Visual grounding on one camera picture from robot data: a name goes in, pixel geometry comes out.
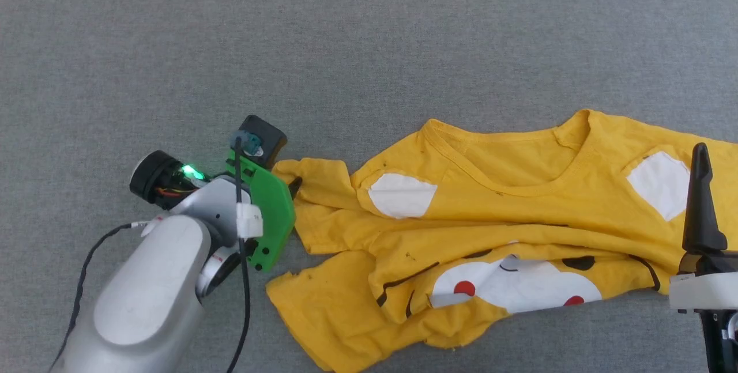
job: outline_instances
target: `black stripe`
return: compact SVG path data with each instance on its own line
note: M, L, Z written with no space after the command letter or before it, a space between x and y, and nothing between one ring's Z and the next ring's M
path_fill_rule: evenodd
M520 226L521 224L537 224L539 226L557 226L559 228L570 228L565 223L545 223L545 221L512 221L512 223L506 223L505 226Z
M427 268L425 268L425 269L419 270L419 271L417 271L416 273L413 273L413 275L411 275L411 276L408 276L408 277L405 277L405 278L403 278L403 279L398 279L397 281L392 281L392 282L387 282L387 283L385 283L385 284L384 284L384 285L382 286L382 289L383 289L383 291L382 291L382 294L381 294L381 295L379 295L379 297L378 297L378 298L376 299L376 302L377 302L377 304L378 304L378 305L379 305L380 307L381 307L382 305L385 305L385 302L387 301L387 289L388 289L388 288L391 288L391 287L396 287L396 286L398 286L399 284L402 284L402 283L403 283L404 281L408 281L408 279L410 279L410 278L413 278L414 276L418 276L418 275L420 275L420 274L424 273L424 271L427 271L427 270L429 270L430 268L432 268L432 267L435 267L436 265L439 265L439 263L440 263L440 262L435 262L435 263L433 263L433 265L430 265L429 267L427 267Z
M561 262L567 267L576 270L590 270L595 265L595 257L586 255L585 257L579 258L563 258Z
M485 255L487 255L487 253L490 253L491 251L492 251L492 249L480 250L479 252L474 252L471 255L466 255L462 259L481 258L481 257L484 257Z
M411 315L413 315L413 312L411 311L411 302L413 302L413 294L415 291L411 292L411 297L408 299L408 306L405 307L405 316L410 318Z
M641 257L636 257L636 255L628 255L628 257L631 257L636 261L642 263L643 265L646 265L648 271L651 272L651 278L653 278L653 291L659 291L659 289L661 289L661 281L658 280L658 276L656 276L656 271L653 270L651 263L646 262L646 260Z

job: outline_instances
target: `white label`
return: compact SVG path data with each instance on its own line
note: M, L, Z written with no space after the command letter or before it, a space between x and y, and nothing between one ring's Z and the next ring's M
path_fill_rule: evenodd
M666 152L646 158L628 176L636 193L666 220L679 216L687 208L690 169Z
M425 215L437 188L411 176L387 173L368 192L377 210L390 217L406 218Z

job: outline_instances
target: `white patch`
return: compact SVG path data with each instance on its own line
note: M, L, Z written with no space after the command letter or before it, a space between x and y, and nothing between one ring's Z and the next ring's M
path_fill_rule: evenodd
M493 263L470 262L448 269L435 281L430 303L440 308L472 296L511 314L602 299L585 276L561 272L550 262L509 255Z
M679 216L687 208L690 169L666 152L646 158L628 176L630 185L666 220Z
M390 217L406 218L425 215L437 188L410 176L387 173L368 192L377 210Z

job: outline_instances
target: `black cable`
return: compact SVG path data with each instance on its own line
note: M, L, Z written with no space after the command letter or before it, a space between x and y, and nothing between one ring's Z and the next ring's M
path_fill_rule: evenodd
M61 357L61 353L64 351L64 348L66 347L66 341L69 339L69 333L71 333L72 329L74 329L74 326L77 325L77 316L79 316L80 314L80 302L82 301L82 284L84 284L85 278L87 277L87 266L90 264L90 261L92 260L92 255L95 253L95 250L97 250L97 248L100 247L100 245L106 241L106 239L118 233L119 231L121 231L121 229L130 229L130 228L131 228L131 223L121 224L121 226L114 228L112 231L109 231L103 237L101 237L100 240L98 240L97 243L92 247L92 249L90 249L90 252L87 253L85 262L82 263L82 271L80 272L80 279L79 281L77 281L77 294L74 297L74 307L72 307L72 310L71 310L71 318L69 319L69 328L66 329L66 334L64 334L64 340L61 343L61 348L59 349L59 352L56 355L54 362L51 364L51 367L48 368L49 371L51 371L51 369L54 367L56 362L59 360L59 357Z
M242 181L240 181L240 138L235 139L235 202L242 202L242 195L240 190L242 187ZM240 271L243 275L243 329L240 332L240 339L238 339L238 346L235 348L235 354L231 360L230 366L228 366L228 373L233 372L233 368L238 363L240 357L240 351L243 349L243 343L246 341L246 334L248 333L248 319L251 316L251 295L248 291L248 267L246 263L246 242L242 238L238 238L238 253L240 254Z

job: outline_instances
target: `green 3d-printed part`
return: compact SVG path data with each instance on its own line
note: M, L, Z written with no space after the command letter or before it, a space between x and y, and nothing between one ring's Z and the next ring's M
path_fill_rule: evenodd
M235 176L235 152L230 150L226 173ZM295 226L295 205L284 181L246 157L240 157L240 175L251 193L251 204L261 209L264 235L247 260L257 270L270 270Z

